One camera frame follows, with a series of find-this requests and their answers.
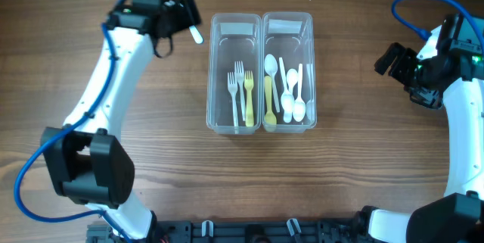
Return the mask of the light blue plastic fork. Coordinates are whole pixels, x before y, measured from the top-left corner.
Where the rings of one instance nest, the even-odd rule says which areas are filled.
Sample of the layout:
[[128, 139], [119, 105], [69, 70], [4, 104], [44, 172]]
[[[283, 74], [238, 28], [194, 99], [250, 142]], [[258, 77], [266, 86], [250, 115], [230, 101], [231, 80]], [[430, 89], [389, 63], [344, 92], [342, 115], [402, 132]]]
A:
[[191, 35], [195, 41], [196, 44], [198, 45], [201, 45], [203, 44], [204, 42], [204, 38], [203, 36], [201, 35], [200, 31], [198, 30], [198, 28], [195, 26], [195, 25], [192, 25], [189, 27], [189, 30], [191, 32]]

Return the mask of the white plastic fork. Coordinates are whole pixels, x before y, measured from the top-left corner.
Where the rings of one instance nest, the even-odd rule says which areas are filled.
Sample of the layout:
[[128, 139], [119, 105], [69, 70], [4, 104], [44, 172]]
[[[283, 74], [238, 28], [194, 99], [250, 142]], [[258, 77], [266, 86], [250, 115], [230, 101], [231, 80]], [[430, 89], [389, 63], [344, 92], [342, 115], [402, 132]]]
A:
[[245, 95], [244, 95], [244, 65], [242, 61], [234, 63], [234, 72], [240, 89], [240, 107], [243, 121], [246, 120]]
[[235, 98], [237, 94], [237, 82], [233, 72], [228, 73], [228, 91], [231, 95], [233, 123], [234, 126], [238, 127], [238, 113]]

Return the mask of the yellow plastic fork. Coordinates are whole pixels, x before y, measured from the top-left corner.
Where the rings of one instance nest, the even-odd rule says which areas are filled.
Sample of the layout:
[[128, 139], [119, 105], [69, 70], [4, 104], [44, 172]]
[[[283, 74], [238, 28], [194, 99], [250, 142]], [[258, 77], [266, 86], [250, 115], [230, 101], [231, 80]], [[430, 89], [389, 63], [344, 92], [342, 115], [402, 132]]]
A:
[[244, 88], [246, 89], [246, 126], [254, 126], [254, 116], [253, 116], [253, 100], [252, 100], [252, 90], [253, 90], [253, 72], [248, 70], [244, 75]]

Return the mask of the white spoon handle up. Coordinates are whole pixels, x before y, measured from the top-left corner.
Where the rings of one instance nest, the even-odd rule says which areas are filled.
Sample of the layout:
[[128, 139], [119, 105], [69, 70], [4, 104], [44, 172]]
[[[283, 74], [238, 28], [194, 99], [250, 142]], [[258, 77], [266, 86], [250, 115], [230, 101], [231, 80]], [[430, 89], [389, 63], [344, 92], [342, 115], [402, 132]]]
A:
[[281, 95], [281, 106], [284, 110], [283, 120], [285, 123], [290, 123], [293, 119], [293, 105], [294, 105], [294, 97], [291, 92], [288, 90], [287, 85], [287, 72], [284, 66], [284, 60], [282, 57], [279, 57], [279, 65], [281, 70], [281, 80], [283, 86], [283, 93]]

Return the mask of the yellow plastic spoon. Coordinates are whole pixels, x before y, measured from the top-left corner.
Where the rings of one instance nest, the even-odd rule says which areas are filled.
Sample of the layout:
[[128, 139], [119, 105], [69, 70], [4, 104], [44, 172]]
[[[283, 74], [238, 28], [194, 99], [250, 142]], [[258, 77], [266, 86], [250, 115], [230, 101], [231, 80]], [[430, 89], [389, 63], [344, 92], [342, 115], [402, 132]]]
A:
[[277, 118], [272, 110], [272, 87], [271, 87], [271, 77], [264, 77], [264, 90], [265, 90], [265, 122], [269, 125], [275, 125], [277, 123]]

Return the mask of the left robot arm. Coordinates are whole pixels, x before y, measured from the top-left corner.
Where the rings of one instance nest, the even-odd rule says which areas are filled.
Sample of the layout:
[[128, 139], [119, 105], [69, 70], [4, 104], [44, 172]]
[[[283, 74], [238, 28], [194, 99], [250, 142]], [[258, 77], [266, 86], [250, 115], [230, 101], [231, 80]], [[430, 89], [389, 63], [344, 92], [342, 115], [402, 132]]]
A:
[[135, 165], [120, 143], [121, 127], [158, 40], [200, 22], [195, 0], [119, 1], [101, 25], [103, 48], [79, 103], [61, 128], [42, 134], [56, 194], [100, 213], [120, 241], [163, 240], [156, 215], [132, 190]]

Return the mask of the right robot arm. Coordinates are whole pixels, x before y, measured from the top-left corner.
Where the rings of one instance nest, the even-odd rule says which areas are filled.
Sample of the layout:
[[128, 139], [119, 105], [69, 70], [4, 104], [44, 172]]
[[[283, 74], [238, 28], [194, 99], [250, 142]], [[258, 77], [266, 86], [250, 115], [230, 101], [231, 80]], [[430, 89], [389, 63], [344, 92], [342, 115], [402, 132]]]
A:
[[395, 42], [374, 69], [400, 82], [415, 104], [445, 109], [449, 172], [437, 201], [412, 213], [371, 210], [366, 236], [381, 242], [481, 242], [483, 19], [450, 14], [420, 51]]

